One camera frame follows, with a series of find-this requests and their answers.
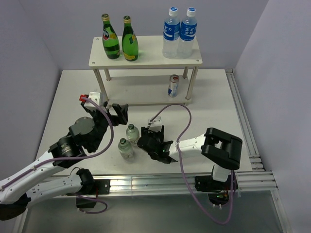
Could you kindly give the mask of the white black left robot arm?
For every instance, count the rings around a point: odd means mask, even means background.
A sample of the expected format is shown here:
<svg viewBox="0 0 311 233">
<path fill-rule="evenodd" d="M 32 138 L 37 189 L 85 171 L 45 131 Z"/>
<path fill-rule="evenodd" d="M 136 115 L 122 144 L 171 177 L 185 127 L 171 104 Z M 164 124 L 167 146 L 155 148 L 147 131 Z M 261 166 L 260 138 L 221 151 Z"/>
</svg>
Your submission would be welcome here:
<svg viewBox="0 0 311 233">
<path fill-rule="evenodd" d="M 107 129 L 126 125 L 128 104 L 113 104 L 116 114 L 106 108 L 83 109 L 90 117 L 81 117 L 69 127 L 66 136 L 56 143 L 32 164 L 0 182 L 0 219 L 13 219 L 27 208 L 60 195 L 87 195 L 94 190 L 95 180 L 88 169 L 80 168 L 65 178 L 44 182 L 55 173 L 72 167 L 95 153 Z"/>
</svg>

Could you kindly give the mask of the blue silver can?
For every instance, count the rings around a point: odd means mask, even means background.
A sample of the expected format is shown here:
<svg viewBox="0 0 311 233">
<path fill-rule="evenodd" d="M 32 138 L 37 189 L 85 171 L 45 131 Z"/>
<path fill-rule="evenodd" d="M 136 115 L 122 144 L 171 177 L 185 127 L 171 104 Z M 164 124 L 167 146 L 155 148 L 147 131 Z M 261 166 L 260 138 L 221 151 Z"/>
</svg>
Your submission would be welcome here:
<svg viewBox="0 0 311 233">
<path fill-rule="evenodd" d="M 173 74 L 169 78 L 168 96 L 175 97 L 177 95 L 177 89 L 179 84 L 179 76 Z"/>
</svg>

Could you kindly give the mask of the green glass bottle front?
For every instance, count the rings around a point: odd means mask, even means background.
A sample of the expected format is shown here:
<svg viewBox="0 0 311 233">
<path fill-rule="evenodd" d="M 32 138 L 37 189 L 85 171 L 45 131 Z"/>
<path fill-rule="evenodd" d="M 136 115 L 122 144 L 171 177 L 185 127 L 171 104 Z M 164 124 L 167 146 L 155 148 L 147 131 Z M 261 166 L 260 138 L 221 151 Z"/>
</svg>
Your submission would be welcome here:
<svg viewBox="0 0 311 233">
<path fill-rule="evenodd" d="M 110 23 L 108 14 L 102 14 L 103 35 L 102 42 L 104 51 L 109 59 L 117 59 L 120 56 L 119 39 Z"/>
</svg>

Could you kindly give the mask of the green glass bottle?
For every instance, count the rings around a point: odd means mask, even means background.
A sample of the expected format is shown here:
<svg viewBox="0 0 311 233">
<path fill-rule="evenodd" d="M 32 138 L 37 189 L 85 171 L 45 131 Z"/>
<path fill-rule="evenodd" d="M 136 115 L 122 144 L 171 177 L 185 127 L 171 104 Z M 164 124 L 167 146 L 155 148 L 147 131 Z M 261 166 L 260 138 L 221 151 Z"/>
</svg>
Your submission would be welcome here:
<svg viewBox="0 0 311 233">
<path fill-rule="evenodd" d="M 110 23 L 108 14 L 102 14 L 103 35 L 102 42 L 104 51 L 109 59 L 117 59 L 120 56 L 119 39 Z"/>
<path fill-rule="evenodd" d="M 138 40 L 133 31 L 130 16 L 124 16 L 123 21 L 122 51 L 127 61 L 135 61 L 138 58 Z"/>
</svg>

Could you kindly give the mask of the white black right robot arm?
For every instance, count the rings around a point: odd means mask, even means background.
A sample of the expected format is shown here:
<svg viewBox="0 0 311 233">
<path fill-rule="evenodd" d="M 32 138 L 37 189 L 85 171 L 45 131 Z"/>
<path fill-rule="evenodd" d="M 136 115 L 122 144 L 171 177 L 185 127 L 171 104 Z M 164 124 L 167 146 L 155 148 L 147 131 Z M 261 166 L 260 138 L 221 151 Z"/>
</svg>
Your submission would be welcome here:
<svg viewBox="0 0 311 233">
<path fill-rule="evenodd" d="M 164 164 L 179 162 L 181 158 L 206 157 L 213 163 L 210 183 L 215 189 L 223 188 L 231 171 L 240 169 L 242 139 L 213 127 L 179 142 L 164 141 L 164 127 L 160 131 L 142 127 L 137 146 L 151 159 Z"/>
</svg>

